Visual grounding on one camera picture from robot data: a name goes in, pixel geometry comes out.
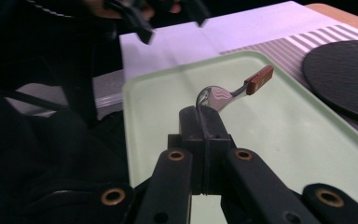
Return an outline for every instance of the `ribbed surface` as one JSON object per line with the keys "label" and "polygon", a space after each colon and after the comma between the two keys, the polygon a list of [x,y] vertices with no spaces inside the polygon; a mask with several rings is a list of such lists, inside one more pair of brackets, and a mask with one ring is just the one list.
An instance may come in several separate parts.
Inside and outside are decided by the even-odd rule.
{"label": "ribbed surface", "polygon": [[[304,87],[310,90],[301,68],[304,57],[313,49],[338,41],[358,40],[358,30],[346,24],[324,27],[304,34],[291,35],[286,38],[271,40],[261,44],[245,46],[221,52],[222,55],[241,50],[256,50],[270,57],[287,74],[295,78]],[[348,118],[340,114],[353,128],[358,131],[358,119]]]}

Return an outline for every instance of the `green tray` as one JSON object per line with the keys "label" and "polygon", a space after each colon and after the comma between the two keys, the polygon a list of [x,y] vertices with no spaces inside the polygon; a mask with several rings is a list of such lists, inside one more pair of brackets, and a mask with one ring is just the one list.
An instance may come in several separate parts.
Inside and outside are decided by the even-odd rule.
{"label": "green tray", "polygon": [[[288,188],[325,183],[358,202],[358,132],[266,56],[244,51],[137,77],[123,90],[131,184],[153,173],[179,111],[206,86],[236,90],[267,64],[272,80],[221,117],[237,147],[255,151]],[[225,223],[219,197],[193,197],[192,223]]]}

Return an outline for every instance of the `wooden handle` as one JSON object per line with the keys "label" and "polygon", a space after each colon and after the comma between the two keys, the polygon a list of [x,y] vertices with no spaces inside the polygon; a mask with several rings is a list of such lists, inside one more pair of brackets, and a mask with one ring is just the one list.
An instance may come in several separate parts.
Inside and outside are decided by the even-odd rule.
{"label": "wooden handle", "polygon": [[266,84],[271,78],[274,67],[267,65],[258,71],[256,74],[252,75],[245,80],[245,84],[248,83],[248,88],[246,89],[246,94],[252,95],[258,91],[264,84]]}

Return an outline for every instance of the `black cloth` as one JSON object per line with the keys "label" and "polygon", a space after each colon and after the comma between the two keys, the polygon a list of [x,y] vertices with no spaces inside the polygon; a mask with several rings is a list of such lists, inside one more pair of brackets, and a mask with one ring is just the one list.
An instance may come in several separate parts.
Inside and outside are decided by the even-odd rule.
{"label": "black cloth", "polygon": [[28,83],[61,86],[70,108],[94,124],[94,49],[109,41],[114,21],[92,16],[80,0],[30,2],[0,0],[0,89],[14,91]]}
{"label": "black cloth", "polygon": [[36,208],[32,202],[51,192],[93,192],[111,182],[128,183],[126,155],[122,113],[89,130],[73,112],[24,116],[0,95],[0,223],[75,220],[88,194]]}

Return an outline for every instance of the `black circular pad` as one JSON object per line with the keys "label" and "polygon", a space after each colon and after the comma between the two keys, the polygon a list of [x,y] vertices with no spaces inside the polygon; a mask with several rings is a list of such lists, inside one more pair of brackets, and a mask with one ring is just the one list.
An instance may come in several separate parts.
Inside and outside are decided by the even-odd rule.
{"label": "black circular pad", "polygon": [[313,49],[302,71],[315,94],[328,105],[358,116],[358,40]]}

